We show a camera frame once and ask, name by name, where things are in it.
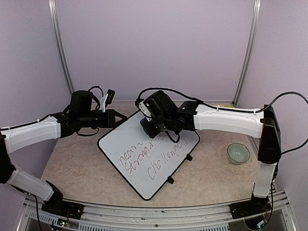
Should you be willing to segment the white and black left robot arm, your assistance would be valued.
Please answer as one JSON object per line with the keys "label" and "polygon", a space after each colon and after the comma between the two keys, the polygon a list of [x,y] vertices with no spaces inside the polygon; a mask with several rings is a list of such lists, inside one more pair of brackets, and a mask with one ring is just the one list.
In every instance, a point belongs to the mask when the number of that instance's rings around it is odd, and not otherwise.
{"label": "white and black left robot arm", "polygon": [[127,117],[114,109],[107,109],[114,95],[114,90],[108,90],[98,99],[91,90],[78,90],[72,93],[70,104],[62,112],[49,114],[33,122],[1,128],[0,182],[42,199],[44,211],[64,213],[67,202],[63,200],[60,190],[54,184],[42,181],[13,165],[9,155],[43,141],[66,138],[73,134],[80,136],[83,128],[98,132],[101,128],[119,126]]}

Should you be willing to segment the white whiteboard with black frame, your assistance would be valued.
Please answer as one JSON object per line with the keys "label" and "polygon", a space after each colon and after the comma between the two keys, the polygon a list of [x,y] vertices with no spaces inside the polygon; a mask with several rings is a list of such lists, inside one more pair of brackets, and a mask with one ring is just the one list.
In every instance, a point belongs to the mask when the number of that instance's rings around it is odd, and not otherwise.
{"label": "white whiteboard with black frame", "polygon": [[140,198],[149,201],[196,148],[200,136],[195,131],[182,131],[177,143],[164,132],[150,138],[140,124],[143,118],[136,111],[100,137],[97,146]]}

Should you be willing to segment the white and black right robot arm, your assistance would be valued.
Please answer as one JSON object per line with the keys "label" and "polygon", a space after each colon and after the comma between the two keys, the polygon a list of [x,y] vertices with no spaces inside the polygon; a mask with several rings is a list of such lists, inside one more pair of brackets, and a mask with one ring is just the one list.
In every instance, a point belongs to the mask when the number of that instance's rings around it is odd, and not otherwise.
{"label": "white and black right robot arm", "polygon": [[155,88],[146,99],[138,97],[136,107],[145,116],[140,124],[150,138],[161,132],[183,130],[219,130],[239,133],[259,139],[257,179],[252,196],[244,202],[230,205],[233,219],[263,213],[273,208],[270,202],[272,183],[281,158],[281,135],[272,106],[265,109],[232,109],[206,104],[188,97],[176,106],[163,88]]}

